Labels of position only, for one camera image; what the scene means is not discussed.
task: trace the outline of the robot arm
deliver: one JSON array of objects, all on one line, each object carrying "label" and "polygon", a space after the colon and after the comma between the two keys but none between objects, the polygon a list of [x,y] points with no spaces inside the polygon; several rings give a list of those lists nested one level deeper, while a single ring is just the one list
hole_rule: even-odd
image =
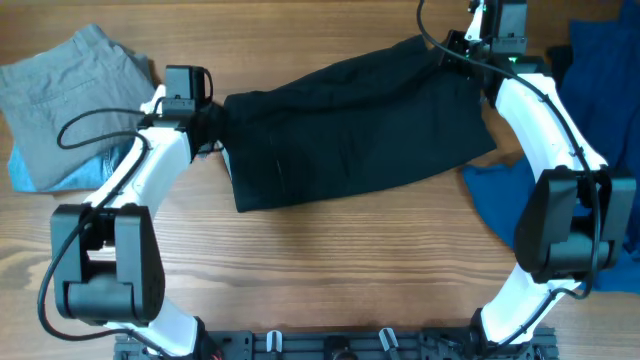
[{"label": "robot arm", "polygon": [[[603,214],[598,268],[612,267],[624,237],[635,181],[607,171],[605,160],[582,138],[562,107],[553,79],[541,71],[541,59],[523,56],[526,1],[473,1],[474,4],[476,8],[472,6],[470,10],[476,16],[469,32],[450,32],[446,46],[468,56],[489,57],[493,64],[526,78],[549,95],[584,149],[589,167],[597,172]],[[505,16],[511,21],[501,22]],[[521,21],[513,21],[514,16],[521,17]],[[442,64],[476,75],[473,69],[446,55]],[[592,219],[573,213],[578,200],[590,204],[589,194],[584,191],[584,169],[559,119],[517,81],[482,75],[485,94],[513,128],[530,160],[536,189],[518,225],[518,265],[497,297],[472,319],[470,329],[478,336],[471,336],[477,340],[467,352],[470,358],[508,339],[543,307],[551,291],[575,289],[590,269],[591,250],[596,246],[589,235],[593,232]],[[145,119],[140,129],[150,142],[151,151],[121,193],[82,233],[81,241],[74,241],[65,253],[55,272],[55,294],[63,317],[112,329],[131,329],[169,356],[221,360],[222,354],[202,322],[164,297],[164,270],[152,224],[169,188],[198,149],[217,140],[215,116],[206,110],[208,105],[202,95],[202,77],[197,68],[168,67],[163,116]],[[85,204],[62,205],[56,210],[51,219],[54,253],[91,205],[104,199],[131,168],[142,146],[136,140],[112,179],[89,196]],[[115,263],[94,261],[86,255],[86,250],[99,250],[105,243],[115,246]],[[530,331],[511,342],[513,348],[505,350],[508,354],[522,354],[519,345],[531,341],[533,329],[560,297],[545,308]],[[397,360],[395,335],[392,331],[383,333],[384,337],[380,336],[384,350]],[[280,333],[266,339],[267,351],[274,349],[272,355],[276,358],[276,353],[283,351],[282,339]]]}]

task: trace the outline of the light blue fabric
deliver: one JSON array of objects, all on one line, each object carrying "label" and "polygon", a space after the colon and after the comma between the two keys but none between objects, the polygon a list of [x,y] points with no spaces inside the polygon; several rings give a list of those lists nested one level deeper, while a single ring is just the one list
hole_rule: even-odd
[{"label": "light blue fabric", "polygon": [[[101,187],[127,156],[132,145],[133,140],[130,140],[111,148],[102,155],[89,159],[84,165],[44,192],[92,190]],[[9,177],[14,191],[37,192],[31,177],[29,177],[29,171],[22,159],[20,150],[15,145],[11,151],[7,167],[9,168]]]}]

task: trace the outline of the wood grain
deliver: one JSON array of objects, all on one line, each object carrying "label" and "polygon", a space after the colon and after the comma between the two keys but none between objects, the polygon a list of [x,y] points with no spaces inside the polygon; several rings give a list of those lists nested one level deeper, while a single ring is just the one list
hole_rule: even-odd
[{"label": "wood grain", "polygon": [[[571,17],[616,16],[619,1],[530,1],[530,52],[568,41]],[[466,0],[431,0],[425,24],[443,38],[464,29]],[[202,65],[216,99],[271,89],[336,61],[417,33],[417,1],[44,1],[0,5],[0,63],[35,55],[89,22],[166,64]],[[513,161],[521,149],[495,112],[485,120],[499,145],[473,163]],[[11,135],[0,122],[0,161]],[[57,204],[85,194],[12,192],[0,170],[0,359],[111,358],[112,339],[68,344],[47,336],[35,296],[50,258],[48,222]],[[475,213],[457,170],[388,191],[238,214],[221,159],[196,161],[155,220],[167,294],[212,330],[317,331],[462,325],[514,266],[512,252]],[[63,321],[75,333],[95,331]],[[640,300],[595,294],[563,300],[556,326],[563,359],[638,359]]]}]

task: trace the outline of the gray shorts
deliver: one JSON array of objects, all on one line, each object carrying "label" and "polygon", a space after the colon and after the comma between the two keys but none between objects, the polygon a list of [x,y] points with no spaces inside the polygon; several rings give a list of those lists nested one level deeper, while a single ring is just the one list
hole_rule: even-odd
[{"label": "gray shorts", "polygon": [[[37,190],[58,184],[97,154],[126,138],[107,139],[78,149],[56,144],[61,127],[83,112],[100,108],[137,110],[153,97],[146,58],[137,59],[111,41],[97,25],[33,58],[0,67],[0,108]],[[138,116],[98,114],[83,119],[63,142],[80,142],[114,131],[135,129]]]}]

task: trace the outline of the folded garment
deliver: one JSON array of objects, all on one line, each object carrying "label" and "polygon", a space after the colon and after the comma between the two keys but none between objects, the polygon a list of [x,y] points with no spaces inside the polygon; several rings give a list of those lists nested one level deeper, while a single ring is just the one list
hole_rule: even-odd
[{"label": "folded garment", "polygon": [[[129,56],[149,82],[151,82],[151,72],[147,56],[144,54],[130,54]],[[67,177],[62,179],[58,184],[46,190],[41,190],[41,192],[91,190],[99,188],[109,179],[109,177],[111,177],[111,174],[113,174],[118,165],[120,165],[125,156],[127,156],[129,150],[131,150],[132,145],[133,140],[126,141],[114,146],[102,154],[94,156]],[[29,170],[24,163],[22,154],[20,154],[20,149],[18,149],[15,144],[13,145],[7,167],[9,169],[9,177],[14,191],[38,191],[33,185],[33,181],[31,181]]]},{"label": "folded garment", "polygon": [[[535,188],[529,161],[523,158],[513,167],[468,166],[462,173],[482,220],[513,249],[516,226]],[[621,251],[613,269],[598,273],[594,289],[640,294],[640,261]]]},{"label": "folded garment", "polygon": [[[114,138],[62,150],[56,137],[64,123],[83,112],[138,108],[153,95],[148,73],[146,60],[133,58],[97,25],[50,51],[0,67],[0,108],[35,190],[47,191],[92,157],[129,141]],[[135,129],[139,120],[123,114],[95,115],[75,124],[63,142]]]},{"label": "folded garment", "polygon": [[421,37],[269,92],[229,96],[221,142],[238,211],[388,189],[495,148],[480,88]]},{"label": "folded garment", "polygon": [[[620,20],[573,21],[573,64],[560,89],[562,100],[585,139],[614,169],[628,168],[640,180],[640,5],[627,0]],[[560,50],[561,62],[567,52]],[[562,76],[558,66],[556,76]],[[509,246],[534,189],[526,159],[514,167],[465,168],[474,205],[487,225]],[[640,192],[636,193],[624,250],[611,271],[598,274],[595,289],[640,294]]]}]

